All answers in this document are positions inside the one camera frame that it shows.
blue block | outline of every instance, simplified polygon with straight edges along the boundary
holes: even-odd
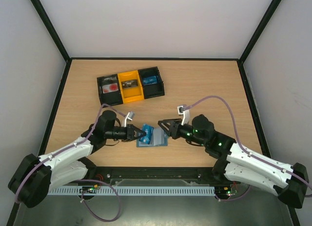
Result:
[[[150,125],[144,124],[142,130],[146,132],[146,136],[140,138],[139,141],[145,144],[150,144],[154,128]]]

blue object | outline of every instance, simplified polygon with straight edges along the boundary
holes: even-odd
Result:
[[[145,143],[145,144],[150,144],[150,142],[152,140],[152,134],[153,134],[154,127],[147,125],[147,124],[144,124],[142,127],[142,130],[144,132],[146,132],[146,136],[140,138],[139,141],[142,143]]]
[[[150,85],[150,84],[156,84],[157,83],[157,77],[156,76],[149,76],[143,78],[143,85]]]
[[[168,136],[162,128],[154,128],[150,144],[145,144],[137,139],[136,147],[165,147],[168,145]]]

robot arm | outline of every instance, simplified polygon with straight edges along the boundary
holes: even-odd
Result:
[[[30,171],[44,160],[47,161],[29,177],[19,192],[18,198],[27,207],[38,205],[49,191],[57,187],[82,178],[92,179],[96,166],[86,157],[105,146],[107,139],[129,142],[146,135],[134,125],[127,124],[133,117],[133,112],[128,113],[121,125],[116,113],[106,110],[98,118],[92,133],[93,124],[74,142],[57,151],[39,157],[33,154],[26,156],[13,175],[9,189],[16,193]]]
[[[291,166],[263,156],[240,145],[235,139],[215,130],[214,124],[204,115],[196,116],[189,125],[190,112],[178,107],[183,119],[161,120],[158,125],[173,139],[184,138],[187,143],[203,146],[216,158],[213,176],[216,180],[243,182],[268,191],[280,201],[294,208],[302,208],[307,186],[294,178],[295,173],[309,182],[306,167]]]

white arm segment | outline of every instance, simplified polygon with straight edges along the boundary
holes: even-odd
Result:
[[[75,161],[69,166],[59,169],[58,172],[53,172],[49,191],[69,182],[82,179],[87,174],[87,171],[88,169],[82,162]]]
[[[248,149],[247,147],[243,146],[244,149],[248,152],[248,153],[252,153],[252,155],[257,156],[259,158],[262,158],[272,164],[275,164],[285,170],[288,170],[290,172],[293,172],[291,165],[290,164],[284,164],[281,162],[278,162],[276,160],[270,159],[266,156],[263,156],[253,150]],[[237,143],[234,143],[230,149],[231,154],[227,156],[227,161],[229,161],[230,163],[234,163],[240,166],[243,166],[243,168],[247,168],[251,171],[253,171],[254,173],[258,173],[261,176],[263,176],[264,178],[268,178],[268,180],[272,181],[275,185],[284,188],[288,185],[288,183],[286,182],[287,179],[290,179],[292,176],[286,172],[282,172],[268,164],[265,164],[259,160],[256,160],[253,157],[250,157],[247,153],[243,152],[241,150],[241,148],[239,147],[239,145]],[[251,178],[251,181],[256,181],[256,178],[259,178],[259,176],[250,176],[249,178]]]
[[[84,137],[79,137],[77,138],[75,142],[70,143],[67,146],[71,144],[77,144],[78,142],[81,142],[84,139],[85,139]],[[90,155],[92,152],[92,149],[93,149],[93,145],[91,145],[89,140],[86,140],[84,143],[80,145],[76,145],[76,147],[72,147],[64,151],[63,153],[57,155],[55,158],[52,158],[52,154],[56,153],[57,151],[54,151],[49,154],[41,155],[39,156],[39,160],[42,161],[46,158],[50,158],[50,160],[45,162],[44,165],[50,166],[52,173],[58,172],[60,169],[63,169],[64,167],[69,166],[71,163],[75,162],[76,160]]]
[[[230,181],[239,181],[251,186],[256,186],[277,196],[277,193],[273,188],[275,183],[267,177],[264,177],[238,164],[229,163],[225,168],[224,176]]]

white bracket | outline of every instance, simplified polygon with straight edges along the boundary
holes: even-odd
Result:
[[[127,122],[132,121],[134,116],[135,116],[134,112],[128,112],[128,114],[126,115],[126,117],[122,121],[122,126],[127,127]]]
[[[181,125],[188,124],[189,121],[190,121],[190,118],[191,118],[191,116],[190,116],[190,110],[182,111],[182,108],[185,108],[185,107],[186,107],[185,104],[180,105],[180,106],[177,107],[177,113],[178,113],[179,115],[182,115],[182,116],[183,116]]]

